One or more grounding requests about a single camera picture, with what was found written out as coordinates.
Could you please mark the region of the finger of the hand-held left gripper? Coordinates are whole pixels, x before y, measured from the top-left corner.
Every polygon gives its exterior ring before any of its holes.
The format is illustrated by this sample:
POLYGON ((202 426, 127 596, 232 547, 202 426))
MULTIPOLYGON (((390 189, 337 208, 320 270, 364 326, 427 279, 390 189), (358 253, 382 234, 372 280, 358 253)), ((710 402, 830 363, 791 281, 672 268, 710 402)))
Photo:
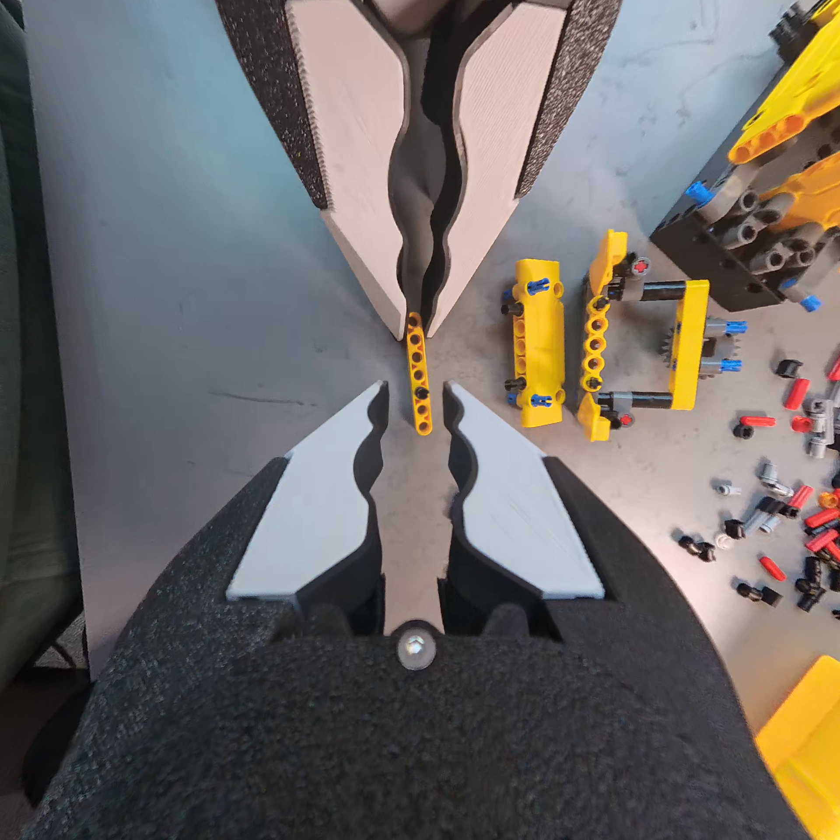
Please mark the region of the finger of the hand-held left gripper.
POLYGON ((404 235, 391 170, 410 108, 406 58, 363 2, 287 2, 286 16, 325 192, 322 219, 374 310, 402 340, 404 235))
POLYGON ((432 337, 475 275, 510 215, 543 93, 563 33, 560 5, 505 6, 467 48, 455 78, 451 127, 460 185, 423 281, 426 335, 432 337))

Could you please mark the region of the yellow plastic bin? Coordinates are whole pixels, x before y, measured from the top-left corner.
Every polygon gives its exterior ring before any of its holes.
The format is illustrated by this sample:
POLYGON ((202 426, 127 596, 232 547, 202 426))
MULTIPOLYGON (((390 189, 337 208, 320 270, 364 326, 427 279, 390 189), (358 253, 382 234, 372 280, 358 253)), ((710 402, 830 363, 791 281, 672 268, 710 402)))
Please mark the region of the yellow plastic bin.
POLYGON ((805 830, 812 838, 838 839, 838 661, 819 657, 755 741, 805 830))

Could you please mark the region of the yellow lego panel with pins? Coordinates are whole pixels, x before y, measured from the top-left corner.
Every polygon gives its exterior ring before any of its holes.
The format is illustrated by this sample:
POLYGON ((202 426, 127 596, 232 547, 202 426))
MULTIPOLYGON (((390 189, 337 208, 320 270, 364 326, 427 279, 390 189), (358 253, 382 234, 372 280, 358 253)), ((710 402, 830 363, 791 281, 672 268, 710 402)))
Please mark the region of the yellow lego panel with pins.
POLYGON ((564 286, 560 264, 521 259, 500 312, 512 319, 514 373, 505 381, 507 402, 524 428, 559 424, 565 402, 564 286))

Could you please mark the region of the lego axle and gear assembly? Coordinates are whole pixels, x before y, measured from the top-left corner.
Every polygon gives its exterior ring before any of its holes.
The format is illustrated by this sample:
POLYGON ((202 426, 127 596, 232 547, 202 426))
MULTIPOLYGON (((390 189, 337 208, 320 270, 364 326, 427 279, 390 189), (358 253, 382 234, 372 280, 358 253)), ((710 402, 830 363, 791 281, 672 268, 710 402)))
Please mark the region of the lego axle and gear assembly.
POLYGON ((740 372, 735 356, 745 321, 708 313, 708 280, 648 280, 650 262, 630 251, 625 232, 608 229, 587 271, 577 423, 592 443, 609 440, 612 431, 630 427, 634 410, 688 412, 695 407, 700 380, 740 372), (674 302, 675 323, 664 349, 668 388, 664 392, 603 389, 608 314, 620 302, 674 302))

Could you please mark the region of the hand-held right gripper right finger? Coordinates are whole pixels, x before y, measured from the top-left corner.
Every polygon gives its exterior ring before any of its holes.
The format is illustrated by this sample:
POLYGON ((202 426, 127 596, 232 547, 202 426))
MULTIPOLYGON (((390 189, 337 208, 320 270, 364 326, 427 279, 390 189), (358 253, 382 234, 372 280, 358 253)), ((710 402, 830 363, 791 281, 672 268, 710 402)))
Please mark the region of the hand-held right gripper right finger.
POLYGON ((605 598, 546 454, 455 381, 443 397, 456 548, 540 601, 605 598))

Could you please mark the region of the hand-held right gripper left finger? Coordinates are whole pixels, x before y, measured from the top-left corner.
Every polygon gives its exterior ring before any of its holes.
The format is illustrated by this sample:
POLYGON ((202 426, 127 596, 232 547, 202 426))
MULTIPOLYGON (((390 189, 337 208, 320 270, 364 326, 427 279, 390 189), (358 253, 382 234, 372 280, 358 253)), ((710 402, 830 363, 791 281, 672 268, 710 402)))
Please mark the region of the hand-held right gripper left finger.
POLYGON ((382 472, 390 390, 377 381, 282 458, 280 477, 226 589, 230 602, 331 602, 351 613, 382 574, 371 490, 382 472))

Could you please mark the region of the yellow lego beam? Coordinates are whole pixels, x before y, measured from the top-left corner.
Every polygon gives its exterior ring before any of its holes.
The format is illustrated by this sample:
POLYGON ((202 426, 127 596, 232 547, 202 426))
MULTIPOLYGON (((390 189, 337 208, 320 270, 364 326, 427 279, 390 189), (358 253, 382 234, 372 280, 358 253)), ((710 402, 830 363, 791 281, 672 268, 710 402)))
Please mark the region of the yellow lego beam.
POLYGON ((428 436, 433 431, 431 397, 427 371, 426 340, 419 313, 409 312, 406 319, 406 357, 413 422, 416 432, 428 436))

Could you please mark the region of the yellow lego robot body model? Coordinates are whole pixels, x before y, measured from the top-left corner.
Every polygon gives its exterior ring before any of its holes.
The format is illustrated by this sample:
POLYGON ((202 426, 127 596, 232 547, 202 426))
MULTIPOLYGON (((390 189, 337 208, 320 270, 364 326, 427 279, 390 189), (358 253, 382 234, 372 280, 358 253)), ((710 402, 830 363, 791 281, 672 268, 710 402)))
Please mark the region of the yellow lego robot body model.
POLYGON ((794 3, 771 37, 780 74, 650 236, 728 312, 813 312, 838 273, 839 2, 794 3))

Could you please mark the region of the pile of small lego pins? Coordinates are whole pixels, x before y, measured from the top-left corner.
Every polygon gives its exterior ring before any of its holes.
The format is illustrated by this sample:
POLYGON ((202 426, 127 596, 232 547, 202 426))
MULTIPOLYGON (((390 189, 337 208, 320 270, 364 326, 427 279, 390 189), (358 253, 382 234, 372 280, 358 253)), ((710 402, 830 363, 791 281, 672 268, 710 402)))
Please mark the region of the pile of small lego pins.
MULTIPOLYGON (((805 437, 808 457, 822 459, 829 453, 837 455, 839 360, 826 373, 826 392, 808 401, 811 384, 797 375, 801 367, 799 360, 785 359, 774 370, 777 376, 792 380, 784 409, 802 410, 791 417, 791 430, 805 437)), ((826 593, 838 592, 838 471, 831 478, 830 489, 820 492, 802 483, 796 487, 786 485, 780 480, 775 464, 768 459, 760 465, 757 478, 763 495, 748 517, 725 520, 711 542, 681 533, 677 543, 690 556, 709 563, 717 558, 719 551, 755 533, 770 534, 782 522, 801 521, 807 554, 794 589, 798 594, 796 607, 805 614, 810 613, 826 593)))

